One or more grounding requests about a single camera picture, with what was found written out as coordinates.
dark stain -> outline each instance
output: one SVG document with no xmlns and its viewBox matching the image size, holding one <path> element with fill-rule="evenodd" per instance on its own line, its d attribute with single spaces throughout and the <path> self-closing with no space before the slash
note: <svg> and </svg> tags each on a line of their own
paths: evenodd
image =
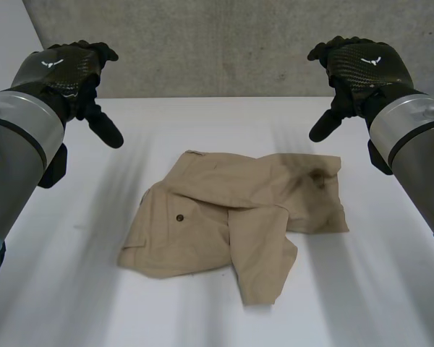
<svg viewBox="0 0 434 347">
<path fill-rule="evenodd" d="M 283 82 L 286 79 L 286 73 L 279 74 L 277 80 Z"/>
</svg>

khaki pants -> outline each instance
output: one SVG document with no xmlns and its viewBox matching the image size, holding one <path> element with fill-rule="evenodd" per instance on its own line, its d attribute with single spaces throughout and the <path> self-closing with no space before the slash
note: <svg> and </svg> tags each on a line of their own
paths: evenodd
<svg viewBox="0 0 434 347">
<path fill-rule="evenodd" d="M 273 304 L 297 256 L 286 231 L 348 231 L 341 160 L 187 151 L 144 195 L 119 265 L 167 278 L 233 264 L 244 304 Z"/>
</svg>

glove logo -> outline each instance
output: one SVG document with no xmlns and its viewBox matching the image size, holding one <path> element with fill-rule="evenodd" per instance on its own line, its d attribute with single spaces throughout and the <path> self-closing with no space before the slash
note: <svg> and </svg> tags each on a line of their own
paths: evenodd
<svg viewBox="0 0 434 347">
<path fill-rule="evenodd" d="M 376 66 L 381 61 L 381 57 L 379 56 L 376 60 L 366 60 L 363 58 L 361 58 L 360 60 L 364 61 L 365 63 L 373 64 L 374 66 Z"/>
<path fill-rule="evenodd" d="M 57 61 L 56 63 L 46 63 L 46 62 L 42 61 L 42 65 L 45 65 L 46 67 L 48 67 L 50 69 L 51 67 L 54 67 L 55 65 L 62 63 L 63 61 L 64 61 L 64 59 L 61 59 L 61 60 Z"/>
</svg>

white surface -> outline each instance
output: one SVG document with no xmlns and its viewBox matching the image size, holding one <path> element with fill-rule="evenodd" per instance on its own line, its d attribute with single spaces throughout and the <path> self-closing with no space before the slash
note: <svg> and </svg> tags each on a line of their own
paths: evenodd
<svg viewBox="0 0 434 347">
<path fill-rule="evenodd" d="M 0 90 L 9 88 L 24 59 L 41 49 L 22 1 L 0 0 Z"/>
<path fill-rule="evenodd" d="M 307 133 L 328 98 L 102 100 L 111 150 L 73 121 L 66 177 L 38 189 L 0 275 L 0 346 L 434 346 L 434 239 L 393 177 L 374 169 L 363 120 Z M 340 155 L 348 234 L 299 247 L 272 307 L 244 308 L 230 268 L 167 280 L 116 267 L 143 192 L 188 149 Z"/>
</svg>

carbon fiber glove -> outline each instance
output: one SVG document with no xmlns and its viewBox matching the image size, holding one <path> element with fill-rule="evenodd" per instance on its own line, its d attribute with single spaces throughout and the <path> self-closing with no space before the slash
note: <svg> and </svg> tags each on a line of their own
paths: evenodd
<svg viewBox="0 0 434 347">
<path fill-rule="evenodd" d="M 312 128 L 309 137 L 323 141 L 345 118 L 360 116 L 370 128 L 373 119 L 389 103 L 405 95 L 418 94 L 400 55 L 386 43 L 368 39 L 335 37 L 319 43 L 308 60 L 318 60 L 326 69 L 329 85 L 336 96 Z M 370 158 L 385 174 L 392 174 L 372 142 L 368 142 Z"/>
<path fill-rule="evenodd" d="M 124 143 L 114 123 L 95 104 L 96 87 L 107 61 L 116 61 L 116 52 L 105 43 L 86 41 L 54 45 L 30 54 L 22 63 L 12 88 L 40 98 L 63 122 L 87 119 L 89 127 L 108 146 Z"/>
</svg>

